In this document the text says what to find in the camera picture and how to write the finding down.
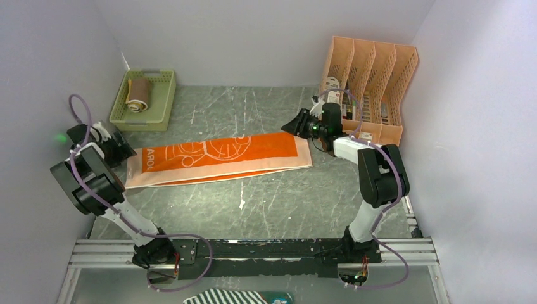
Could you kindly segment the yellow brown bear towel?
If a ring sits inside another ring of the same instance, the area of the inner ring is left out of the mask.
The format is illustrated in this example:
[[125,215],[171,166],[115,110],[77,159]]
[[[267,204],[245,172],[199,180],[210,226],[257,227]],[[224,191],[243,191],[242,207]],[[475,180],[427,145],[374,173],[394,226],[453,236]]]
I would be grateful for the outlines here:
[[152,83],[146,77],[138,77],[129,79],[127,84],[128,93],[125,99],[127,108],[133,113],[146,111],[150,104]]

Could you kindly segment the green perforated plastic basket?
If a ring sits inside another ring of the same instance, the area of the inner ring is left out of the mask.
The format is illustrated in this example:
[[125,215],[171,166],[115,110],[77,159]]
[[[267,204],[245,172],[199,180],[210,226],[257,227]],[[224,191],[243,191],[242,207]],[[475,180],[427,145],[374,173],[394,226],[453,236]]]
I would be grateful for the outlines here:
[[127,70],[109,121],[121,131],[168,129],[177,81],[173,70]]

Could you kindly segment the orange and cream towel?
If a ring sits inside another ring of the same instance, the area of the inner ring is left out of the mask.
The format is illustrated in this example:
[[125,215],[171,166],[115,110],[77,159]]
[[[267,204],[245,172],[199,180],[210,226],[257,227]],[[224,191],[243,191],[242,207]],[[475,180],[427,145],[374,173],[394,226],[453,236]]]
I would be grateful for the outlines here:
[[211,139],[136,150],[127,189],[228,181],[309,168],[308,141],[285,132]]

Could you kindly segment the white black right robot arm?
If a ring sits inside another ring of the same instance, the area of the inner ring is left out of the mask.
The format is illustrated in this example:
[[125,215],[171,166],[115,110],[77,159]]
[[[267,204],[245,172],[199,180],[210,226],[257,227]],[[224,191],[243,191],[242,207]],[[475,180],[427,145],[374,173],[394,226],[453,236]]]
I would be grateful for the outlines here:
[[359,261],[365,246],[375,240],[383,215],[410,191],[398,146],[378,146],[344,132],[336,103],[323,104],[319,118],[302,108],[281,130],[303,139],[318,139],[323,152],[357,165],[362,204],[344,232],[341,252],[347,261]]

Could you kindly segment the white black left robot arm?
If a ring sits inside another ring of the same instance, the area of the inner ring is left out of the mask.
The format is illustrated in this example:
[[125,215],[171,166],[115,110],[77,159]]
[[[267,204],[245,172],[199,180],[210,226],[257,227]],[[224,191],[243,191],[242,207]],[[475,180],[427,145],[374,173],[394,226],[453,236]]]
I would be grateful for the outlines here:
[[50,168],[73,206],[84,215],[103,217],[126,232],[134,242],[132,262],[144,269],[176,262],[179,254],[162,228],[143,217],[128,202],[126,188],[113,169],[136,152],[119,131],[102,122],[78,123],[68,129],[73,144],[69,155]]

